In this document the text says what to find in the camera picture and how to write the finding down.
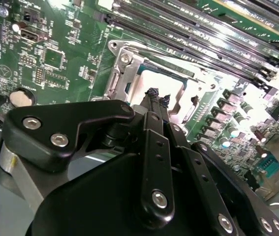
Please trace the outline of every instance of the green circuit board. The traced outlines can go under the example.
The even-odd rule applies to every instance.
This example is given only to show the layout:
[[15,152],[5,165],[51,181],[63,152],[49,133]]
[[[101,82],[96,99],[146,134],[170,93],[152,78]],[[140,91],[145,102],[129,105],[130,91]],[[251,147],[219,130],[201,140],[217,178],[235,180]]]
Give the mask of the green circuit board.
[[[152,17],[160,16],[156,10],[150,10],[141,5],[139,0],[116,2],[132,4],[132,6],[136,6],[136,9],[140,9]],[[178,6],[179,1],[177,0],[155,2],[180,12],[180,16],[190,18],[196,25],[207,24],[211,30],[218,30],[206,18],[200,17],[196,13],[191,14],[182,5]],[[265,19],[256,20],[256,17],[252,15],[247,16],[239,11],[236,12],[226,1],[184,0],[182,2],[248,33],[246,34],[248,37],[254,36],[265,43],[279,42],[279,27],[276,24],[272,27]],[[116,27],[105,22],[103,18],[101,19],[106,14],[116,15],[109,7],[112,3],[112,0],[5,0],[3,5],[8,9],[9,16],[6,18],[0,16],[0,94],[8,96],[14,89],[23,87],[35,95],[36,105],[89,101],[103,96],[105,92],[116,59],[107,46],[110,40],[136,40],[161,52],[169,51],[167,45],[158,40],[145,37],[132,30]],[[40,20],[33,22],[30,20],[29,22],[27,19],[28,27],[40,30],[41,33],[44,32],[43,37],[35,43],[24,39],[19,33],[12,30],[15,22],[25,21],[25,13],[29,10]],[[138,25],[145,24],[136,19],[131,21]],[[152,23],[145,27],[160,34],[165,33],[161,28],[153,29]],[[248,47],[252,46],[250,40],[236,32],[233,37],[246,42]],[[269,49],[263,44],[254,44],[254,47],[261,54],[279,59],[279,51]],[[186,58],[179,52],[175,56]],[[206,93],[202,97],[199,108],[185,126],[187,139],[191,142],[197,140],[197,135],[201,133],[206,120],[211,116],[212,108],[217,106],[217,102],[223,97],[225,90],[243,94],[249,85],[248,82],[242,82],[241,79],[230,80],[223,77],[215,79],[220,89],[216,92]],[[273,110],[278,102],[279,92],[273,99],[262,103],[261,106],[265,110]],[[4,115],[11,109],[13,106],[5,103],[0,107],[0,114]],[[234,118],[230,118],[229,122],[237,126]],[[259,120],[254,122],[250,128],[242,129],[248,135],[242,140],[233,139],[232,145],[228,149],[221,147],[218,141],[212,143],[212,147],[227,164],[232,167],[240,166],[240,170],[237,172],[240,176],[247,170],[254,169],[260,162],[250,141],[252,129],[262,131],[271,129],[271,134],[279,134],[279,124],[273,122],[266,126],[263,120]],[[227,136],[228,134],[221,129],[217,133],[217,137],[221,135]]]

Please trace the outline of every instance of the electrolytic capacitor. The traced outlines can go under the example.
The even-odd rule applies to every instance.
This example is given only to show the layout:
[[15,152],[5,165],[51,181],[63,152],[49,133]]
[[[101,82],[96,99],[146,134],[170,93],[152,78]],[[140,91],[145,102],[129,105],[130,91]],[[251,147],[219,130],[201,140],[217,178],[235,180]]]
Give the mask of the electrolytic capacitor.
[[245,111],[245,113],[249,116],[252,117],[255,113],[255,110],[253,107],[251,107],[250,105],[246,105],[243,107],[243,110]]
[[261,146],[256,146],[255,150],[262,158],[265,158],[267,156],[267,151],[265,151]]
[[259,131],[259,130],[256,130],[255,132],[254,132],[254,135],[257,137],[257,139],[260,141],[260,142],[265,142],[266,141],[266,138],[265,138],[265,136],[261,133],[261,131]]
[[9,11],[8,11],[7,7],[0,5],[0,16],[3,18],[6,18],[7,16],[9,16]]
[[21,21],[21,22],[14,23],[11,28],[14,32],[18,33],[19,30],[21,30],[22,28],[25,28],[25,27],[27,27],[27,24],[25,22]]
[[228,132],[232,138],[237,138],[240,135],[240,131],[234,126],[230,126]]
[[237,123],[239,123],[239,125],[246,126],[248,124],[248,120],[245,119],[243,116],[237,116],[236,121]]
[[228,147],[231,146],[230,141],[229,141],[226,137],[220,138],[219,141],[220,141],[221,145],[222,145],[224,148],[228,148]]

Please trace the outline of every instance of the black plastic part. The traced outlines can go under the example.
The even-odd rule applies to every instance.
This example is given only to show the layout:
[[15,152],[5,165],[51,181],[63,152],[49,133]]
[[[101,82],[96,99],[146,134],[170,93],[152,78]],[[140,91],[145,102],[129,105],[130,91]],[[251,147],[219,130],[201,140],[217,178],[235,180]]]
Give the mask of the black plastic part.
[[115,157],[54,190],[41,204],[32,236],[208,236],[208,223],[195,188],[172,172],[175,216],[149,230],[134,211],[138,155]]
[[[213,181],[203,157],[190,149],[190,146],[185,138],[184,132],[175,128],[178,126],[172,123],[167,124],[166,132],[171,144],[171,156],[173,162],[178,162],[185,174],[186,179],[190,179],[189,183],[193,182],[197,193],[200,195],[201,204],[204,206],[208,228],[211,230],[210,235],[220,236],[237,236],[238,231],[232,220],[232,217],[224,204],[219,191]],[[228,233],[219,223],[219,214],[224,215],[229,219],[233,232]]]
[[[137,212],[150,229],[160,229],[174,217],[174,199],[171,175],[169,140],[163,136],[163,122],[153,112],[144,117],[144,128],[138,168],[142,168]],[[154,204],[154,191],[163,193],[167,206],[159,208]]]
[[[109,123],[131,122],[134,111],[119,100],[22,107],[10,111],[2,128],[9,150],[37,167],[58,172],[66,169],[77,151],[79,137],[88,136]],[[23,126],[23,120],[35,117],[42,123],[36,130]],[[51,136],[60,133],[69,143],[57,147]]]
[[[216,182],[225,202],[232,204],[233,212],[243,232],[248,236],[279,236],[273,220],[279,218],[264,202],[243,182],[205,143],[192,144],[191,148],[199,152]],[[264,218],[272,227],[272,233],[266,231],[261,223]]]

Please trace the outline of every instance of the ram slot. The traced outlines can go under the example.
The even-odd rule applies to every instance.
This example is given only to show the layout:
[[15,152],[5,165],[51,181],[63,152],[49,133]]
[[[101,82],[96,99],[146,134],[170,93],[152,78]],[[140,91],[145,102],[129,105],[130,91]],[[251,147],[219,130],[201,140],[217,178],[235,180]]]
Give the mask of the ram slot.
[[260,25],[261,27],[277,34],[279,36],[279,17],[272,14],[251,2],[231,1],[231,0],[213,0],[214,2],[231,9],[248,20]]
[[269,0],[249,0],[252,3],[264,8],[270,12],[279,15],[279,6]]
[[266,53],[268,56],[273,56],[279,59],[279,51],[276,50],[274,45],[257,39],[233,26],[227,25],[224,22],[178,0],[142,0],[142,2],[147,3],[151,7],[162,9],[169,13],[171,12],[171,14],[176,17],[184,19],[192,24],[197,23],[202,29],[207,28],[215,32],[221,32],[224,35],[234,38],[241,45],[251,47],[255,52]]
[[223,54],[222,52],[218,52],[216,53],[214,48],[210,45],[202,45],[196,41],[194,41],[193,39],[189,39],[188,35],[184,35],[183,34],[179,34],[178,32],[175,32],[175,29],[168,29],[169,26],[166,28],[165,25],[161,26],[162,24],[155,24],[153,18],[151,18],[148,15],[144,15],[141,12],[139,12],[138,10],[136,11],[136,14],[134,14],[134,11],[128,12],[122,9],[119,9],[119,11],[115,11],[115,14],[119,14],[120,17],[124,18],[127,21],[132,21],[135,24],[138,25],[138,27],[144,28],[146,30],[150,30],[153,31],[154,33],[166,37],[167,40],[172,40],[175,41],[179,44],[184,45],[186,48],[189,48],[192,51],[196,51],[196,52],[201,52],[206,54],[207,56],[211,57],[212,59],[216,60],[216,61],[220,61],[222,63],[228,64],[232,67],[234,67],[235,69],[240,70],[241,72],[245,72],[249,75],[255,75],[260,66],[257,65],[257,67],[253,67],[251,64],[253,62],[250,62],[248,60],[246,60],[246,63],[242,63],[240,62],[239,59],[233,59],[229,56],[227,56],[226,54]]
[[143,17],[149,18],[150,22],[166,27],[167,29],[181,34],[184,37],[192,38],[196,42],[206,47],[212,48],[217,53],[223,53],[225,56],[235,58],[246,65],[252,66],[255,69],[259,69],[260,65],[265,64],[267,61],[267,57],[261,57],[255,53],[247,51],[243,47],[235,45],[234,43],[230,42],[230,40],[225,38],[224,35],[220,35],[220,37],[223,38],[222,40],[218,37],[215,37],[215,35],[211,32],[200,29],[199,27],[180,20],[179,18],[174,17],[166,12],[147,8],[147,4],[145,3],[133,3],[132,6],[130,6],[125,2],[121,2],[118,9],[126,10],[135,15],[140,13],[141,15],[144,15]]
[[216,61],[202,53],[191,50],[190,48],[179,44],[177,42],[169,40],[169,38],[156,34],[153,31],[146,30],[139,25],[126,21],[118,16],[110,16],[109,23],[115,27],[125,29],[127,31],[133,32],[143,38],[150,39],[157,42],[158,48],[162,48],[163,51],[186,61],[197,63],[201,66],[207,67],[209,69],[214,69],[225,74],[232,75],[238,79],[247,81],[249,83],[256,81],[253,75],[243,73],[241,70],[234,69],[233,67]]

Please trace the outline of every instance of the integrated circuit chip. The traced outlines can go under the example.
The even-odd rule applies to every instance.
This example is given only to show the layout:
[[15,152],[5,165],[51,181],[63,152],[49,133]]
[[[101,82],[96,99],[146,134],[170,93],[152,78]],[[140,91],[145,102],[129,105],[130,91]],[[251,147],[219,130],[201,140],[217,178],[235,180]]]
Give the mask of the integrated circuit chip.
[[55,69],[60,69],[62,66],[62,60],[63,60],[63,53],[60,51],[56,51],[51,48],[45,49],[45,65],[51,66]]

